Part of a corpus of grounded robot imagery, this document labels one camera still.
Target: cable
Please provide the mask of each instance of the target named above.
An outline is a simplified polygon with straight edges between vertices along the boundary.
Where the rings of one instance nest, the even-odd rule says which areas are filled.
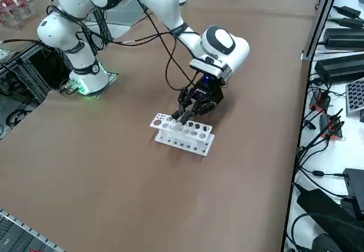
[[[316,86],[311,86],[310,88],[312,88],[313,90],[321,89],[320,87],[316,87]],[[330,90],[329,90],[329,93],[334,94],[337,97],[343,97],[346,94],[346,92],[343,92],[342,94],[340,94],[340,93],[330,91]]]
[[[329,140],[328,139],[323,139],[323,140],[321,140],[321,141],[319,141],[319,143],[321,143],[321,142],[323,142],[323,141],[327,141],[327,143],[326,143],[326,146],[322,149],[322,150],[318,150],[318,151],[315,151],[315,152],[313,152],[313,153],[311,153],[306,159],[305,159],[305,161],[303,161],[302,162],[302,164],[300,164],[300,161],[299,161],[299,163],[298,163],[298,166],[299,166],[299,168],[301,168],[306,162],[307,162],[307,160],[310,158],[310,157],[312,157],[312,155],[315,155],[315,154],[318,154],[319,152],[323,152],[324,150],[326,150],[328,147],[329,147]]]
[[[167,45],[166,43],[164,42],[162,36],[160,35],[160,32],[157,28],[157,26],[155,25],[154,21],[152,20],[152,18],[149,16],[148,12],[146,11],[146,9],[143,7],[143,4],[141,3],[140,0],[136,0],[139,5],[142,7],[144,13],[147,15],[147,18],[149,19],[149,21],[151,22],[152,26],[154,27],[155,31],[157,32],[158,34],[158,37],[160,38],[160,41],[162,42],[164,48],[166,49],[167,53],[169,54],[169,56],[171,57],[171,59],[173,60],[173,62],[177,65],[177,67],[181,70],[181,72],[183,73],[183,75],[186,77],[186,79],[191,83],[193,84],[194,86],[196,86],[193,81],[188,77],[188,75],[183,71],[182,67],[176,62],[176,60],[173,58],[173,56],[171,55],[170,51],[168,50],[167,48]]]
[[[35,43],[35,44],[38,44],[40,46],[49,48],[49,46],[45,45],[41,41],[39,41],[39,40],[31,40],[31,39],[9,39],[9,40],[2,40],[2,41],[0,41],[0,44],[16,43],[16,42],[30,42],[30,43]]]
[[[316,217],[321,217],[321,218],[326,218],[328,220],[332,220],[332,221],[335,221],[335,222],[339,222],[341,223],[342,225],[346,225],[352,229],[356,229],[358,231],[361,231],[362,233],[364,233],[364,227],[361,227],[361,226],[357,226],[357,225],[353,225],[353,224],[350,224],[348,222],[345,222],[343,220],[340,220],[340,219],[337,219],[337,218],[334,218],[334,217],[331,217],[331,216],[328,216],[328,215],[323,215],[323,214],[319,214],[319,213],[304,213],[304,214],[301,214],[300,216],[298,216],[292,223],[292,227],[291,227],[291,237],[292,237],[292,240],[293,240],[293,243],[296,243],[296,240],[295,240],[295,232],[294,232],[294,229],[295,229],[295,226],[297,224],[297,222],[302,219],[303,217],[306,217],[306,216],[310,216],[311,218],[316,216]]]
[[[313,176],[316,176],[316,177],[324,177],[324,176],[336,176],[336,177],[347,177],[348,175],[347,174],[344,174],[344,173],[325,173],[323,171],[309,171],[309,170],[306,170],[305,168],[303,167],[300,167],[301,170],[304,170],[305,172],[307,173],[310,173],[312,174]]]
[[[315,114],[310,120],[304,122],[304,124],[301,127],[301,130],[303,130],[308,124],[310,124],[316,117],[318,117],[322,112],[324,111],[324,109],[322,109],[321,111],[319,111],[317,114]]]
[[[176,51],[176,47],[177,47],[177,39],[175,39],[175,43],[173,45],[173,49],[172,49],[172,52],[171,52],[171,56],[169,57],[168,59],[168,62],[167,62],[167,65],[166,65],[166,71],[165,71],[165,76],[166,76],[166,82],[168,84],[168,86],[173,90],[173,91],[182,91],[184,88],[188,88],[191,86],[191,84],[193,83],[193,81],[196,79],[197,75],[198,75],[198,72],[195,73],[194,77],[192,78],[192,81],[185,87],[181,88],[181,89],[177,89],[177,88],[174,88],[171,83],[169,82],[169,79],[168,79],[168,68],[169,68],[169,64],[171,63],[171,60],[172,60],[172,56],[173,54],[175,53]]]
[[[331,192],[331,191],[329,191],[328,189],[326,189],[326,188],[324,188],[324,187],[322,187],[321,185],[319,185],[319,184],[317,184],[314,180],[312,180],[312,178],[311,177],[309,177],[308,175],[307,175],[307,173],[304,171],[304,170],[302,170],[301,168],[300,168],[300,171],[308,178],[308,180],[310,180],[314,185],[316,185],[317,187],[319,187],[320,189],[322,189],[323,191],[326,191],[328,194],[331,194],[331,195],[333,195],[333,196],[335,196],[335,197],[338,197],[338,198],[341,198],[341,199],[352,199],[352,197],[351,196],[348,196],[348,195],[339,195],[339,194],[336,194],[336,193],[333,193],[333,192]]]
[[[312,110],[303,118],[303,120],[305,120],[306,118],[308,118],[315,110]]]

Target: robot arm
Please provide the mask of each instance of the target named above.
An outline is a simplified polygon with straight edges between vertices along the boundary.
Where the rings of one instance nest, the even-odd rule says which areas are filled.
[[[59,0],[61,10],[80,19],[85,18],[93,6],[107,10],[123,1],[126,0]],[[180,15],[180,0],[139,2],[151,9],[173,36],[189,49],[193,57],[190,67],[203,73],[196,86],[181,91],[179,109],[173,117],[184,123],[191,116],[209,112],[223,99],[221,87],[247,58],[248,43],[218,26],[209,27],[202,36],[192,33]],[[39,26],[38,34],[43,42],[66,53],[75,68],[71,78],[83,84],[88,93],[95,92],[107,85],[107,75],[100,70],[88,44],[75,37],[78,29],[79,25],[52,13]]]

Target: tabletop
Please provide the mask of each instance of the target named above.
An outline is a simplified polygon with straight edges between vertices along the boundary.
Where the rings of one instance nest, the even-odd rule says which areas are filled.
[[[218,108],[194,119],[213,126],[206,158],[154,141],[150,122],[177,106],[161,43],[109,45],[98,59],[119,77],[99,99],[51,92],[0,144],[1,207],[67,251],[278,251],[316,1],[185,5],[195,31],[219,24],[251,47]],[[153,33],[145,20],[123,39]],[[183,46],[175,58],[192,75]]]

